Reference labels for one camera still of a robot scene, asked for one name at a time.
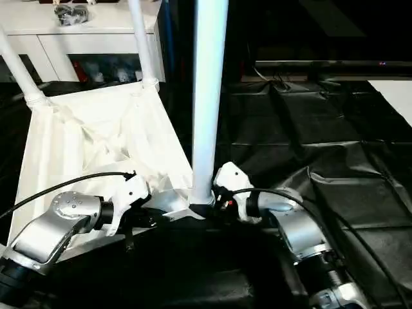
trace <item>red object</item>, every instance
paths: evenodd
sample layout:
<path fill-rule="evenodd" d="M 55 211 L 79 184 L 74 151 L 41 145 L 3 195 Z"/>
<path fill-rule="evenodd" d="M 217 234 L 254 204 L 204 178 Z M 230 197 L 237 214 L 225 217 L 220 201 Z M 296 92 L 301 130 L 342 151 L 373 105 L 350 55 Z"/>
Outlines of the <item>red object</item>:
<path fill-rule="evenodd" d="M 239 81 L 242 79 L 242 76 L 245 74 L 245 61 L 240 62 L 240 78 Z"/>
<path fill-rule="evenodd" d="M 87 82 L 88 76 L 86 75 L 86 72 L 83 70 L 82 66 L 80 65 L 80 62 L 73 61 L 73 67 L 75 69 L 77 77 L 79 78 L 79 81 Z"/>

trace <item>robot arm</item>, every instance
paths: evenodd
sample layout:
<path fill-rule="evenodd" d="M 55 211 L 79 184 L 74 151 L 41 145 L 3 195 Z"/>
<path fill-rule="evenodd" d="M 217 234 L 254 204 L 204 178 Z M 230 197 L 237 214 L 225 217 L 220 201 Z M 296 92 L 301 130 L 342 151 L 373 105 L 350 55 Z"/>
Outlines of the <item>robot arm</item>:
<path fill-rule="evenodd" d="M 218 171 L 214 185 L 235 191 L 253 187 L 248 176 L 232 162 Z M 278 188 L 302 201 L 291 188 Z M 323 231 L 311 215 L 295 201 L 266 192 L 244 192 L 234 196 L 238 216 L 272 216 L 279 233 L 294 257 L 294 266 L 310 297 L 310 306 L 318 309 L 371 308 L 359 287 L 350 280 Z"/>
<path fill-rule="evenodd" d="M 125 181 L 109 201 L 73 191 L 56 195 L 50 208 L 29 222 L 4 251 L 0 302 L 12 306 L 24 303 L 30 280 L 50 271 L 74 235 L 96 229 L 112 236 L 131 205 L 141 205 L 149 198 L 147 184 L 140 176 Z"/>

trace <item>white fabric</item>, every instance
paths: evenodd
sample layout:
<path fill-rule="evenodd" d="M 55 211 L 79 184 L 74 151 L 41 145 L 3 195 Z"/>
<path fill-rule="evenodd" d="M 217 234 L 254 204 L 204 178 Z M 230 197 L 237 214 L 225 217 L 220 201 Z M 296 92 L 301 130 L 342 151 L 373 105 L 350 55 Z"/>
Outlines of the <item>white fabric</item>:
<path fill-rule="evenodd" d="M 133 171 L 152 194 L 192 186 L 192 170 L 154 87 L 127 84 L 50 98 L 33 108 L 16 202 L 83 174 Z M 61 191 L 105 199 L 121 176 L 95 178 L 52 192 L 15 211 L 9 242 Z M 91 233 L 86 238 L 94 238 Z"/>

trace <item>white shelf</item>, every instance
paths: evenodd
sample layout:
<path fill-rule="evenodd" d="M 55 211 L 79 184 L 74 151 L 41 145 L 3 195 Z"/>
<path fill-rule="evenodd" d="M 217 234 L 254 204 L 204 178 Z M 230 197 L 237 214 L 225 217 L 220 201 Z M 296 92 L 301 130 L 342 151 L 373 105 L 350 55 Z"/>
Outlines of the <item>white shelf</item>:
<path fill-rule="evenodd" d="M 154 33 L 161 0 L 142 0 L 146 33 Z M 8 35 L 133 33 L 126 0 L 89 5 L 91 20 L 75 26 L 59 26 L 53 5 L 38 1 L 0 0 L 0 23 Z"/>

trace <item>white tabletop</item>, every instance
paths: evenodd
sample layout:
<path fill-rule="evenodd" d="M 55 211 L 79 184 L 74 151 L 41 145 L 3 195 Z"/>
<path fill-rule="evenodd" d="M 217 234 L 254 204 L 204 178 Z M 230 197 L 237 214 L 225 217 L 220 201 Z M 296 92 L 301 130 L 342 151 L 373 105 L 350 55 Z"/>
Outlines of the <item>white tabletop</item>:
<path fill-rule="evenodd" d="M 146 33 L 154 28 L 162 0 L 141 0 Z M 53 5 L 38 1 L 0 0 L 0 23 L 8 35 L 60 33 L 133 33 L 127 0 L 88 6 L 91 20 L 75 26 L 59 26 Z"/>
<path fill-rule="evenodd" d="M 370 80 L 369 82 L 412 126 L 412 80 Z"/>

